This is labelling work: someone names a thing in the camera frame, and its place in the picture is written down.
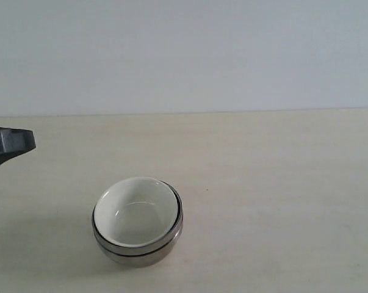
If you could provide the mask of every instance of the white ceramic bowl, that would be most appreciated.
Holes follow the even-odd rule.
[[[129,178],[105,191],[92,219],[96,239],[106,255],[125,264],[149,264],[163,258],[164,250],[170,251],[181,234],[181,199],[162,181]]]

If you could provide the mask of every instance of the white bowl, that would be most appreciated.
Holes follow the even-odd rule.
[[[95,206],[93,221],[111,244],[138,248],[162,239],[173,228],[178,213],[178,199],[167,184],[135,177],[105,191]]]

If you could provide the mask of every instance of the table surface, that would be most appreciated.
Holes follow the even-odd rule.
[[[0,293],[368,292],[368,109],[0,118],[37,149],[0,167]],[[174,250],[143,269],[98,249],[113,183],[182,197]]]

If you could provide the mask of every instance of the stainless steel bowl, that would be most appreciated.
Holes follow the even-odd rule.
[[[108,241],[97,229],[95,223],[95,208],[92,214],[92,227],[98,246],[111,260],[126,266],[145,267],[155,264],[165,258],[173,249],[182,232],[183,212],[182,202],[177,191],[166,184],[174,193],[178,205],[176,220],[172,228],[159,240],[148,245],[126,247]]]

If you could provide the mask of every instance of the wall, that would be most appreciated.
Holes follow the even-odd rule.
[[[0,0],[0,116],[368,106],[368,0]]]

